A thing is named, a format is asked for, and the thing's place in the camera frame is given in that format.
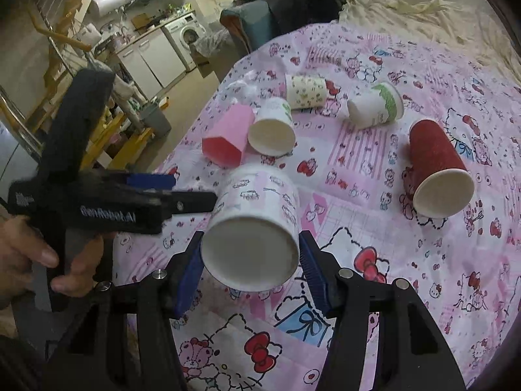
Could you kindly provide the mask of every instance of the white cup with green pattern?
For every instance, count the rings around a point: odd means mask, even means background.
[[[279,157],[293,150],[296,135],[291,107],[286,100],[272,97],[257,111],[249,127],[248,141],[261,154]]]
[[[388,82],[373,85],[368,92],[347,101],[349,119],[359,129],[394,122],[403,117],[403,100]]]

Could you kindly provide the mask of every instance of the white paper cup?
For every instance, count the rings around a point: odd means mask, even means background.
[[[359,129],[401,119],[404,111],[402,97],[388,82],[373,85],[368,92],[348,100],[347,109]]]
[[[296,187],[280,170],[257,164],[230,172],[201,242],[207,270],[240,291],[286,282],[299,263]]]
[[[279,157],[293,150],[295,140],[288,102],[279,97],[267,99],[249,127],[248,141],[251,146],[266,156]]]
[[[292,109],[322,107],[326,103],[326,98],[325,79],[286,75],[286,100]]]
[[[435,172],[416,189],[415,210],[433,219],[451,217],[461,212],[472,199],[474,181],[466,170],[445,169]]]

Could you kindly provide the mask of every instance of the washing machine door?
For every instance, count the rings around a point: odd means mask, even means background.
[[[204,26],[192,23],[181,29],[179,35],[179,41],[181,41],[181,45],[189,50],[190,44],[195,43],[203,35],[206,35],[206,30]]]

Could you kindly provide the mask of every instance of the crumpled bedsheet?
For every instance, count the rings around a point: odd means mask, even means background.
[[[251,151],[246,162],[278,167],[292,179],[301,228],[340,265],[356,270],[354,258],[366,257],[384,281],[408,279],[471,384],[521,304],[521,88],[437,43],[309,25],[235,64],[157,171],[174,175],[179,189],[218,190],[227,171],[202,155],[202,136],[231,104],[258,108],[277,95],[285,73],[326,78],[327,104],[293,112],[297,142],[290,154]],[[404,117],[357,131],[345,118],[347,99],[381,80],[402,95]],[[425,116],[444,128],[476,184],[469,205],[448,219],[425,218],[412,206],[408,129]],[[163,268],[208,218],[175,216],[159,237],[119,234],[115,283]],[[282,286],[260,293],[230,289],[205,271],[191,309],[171,326],[193,389],[304,391],[316,387],[334,321],[313,306],[299,268]],[[372,387],[377,342],[372,314],[362,390]]]
[[[445,0],[411,5],[397,0],[347,0],[340,23],[370,27],[412,40],[433,41],[463,51],[481,66],[495,67],[521,84],[521,58],[509,35],[477,8]]]

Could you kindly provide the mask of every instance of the washing machine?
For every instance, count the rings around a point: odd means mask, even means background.
[[[187,68],[187,72],[194,70],[197,66],[190,54],[190,44],[206,35],[205,27],[193,13],[189,13],[169,22],[162,30]]]

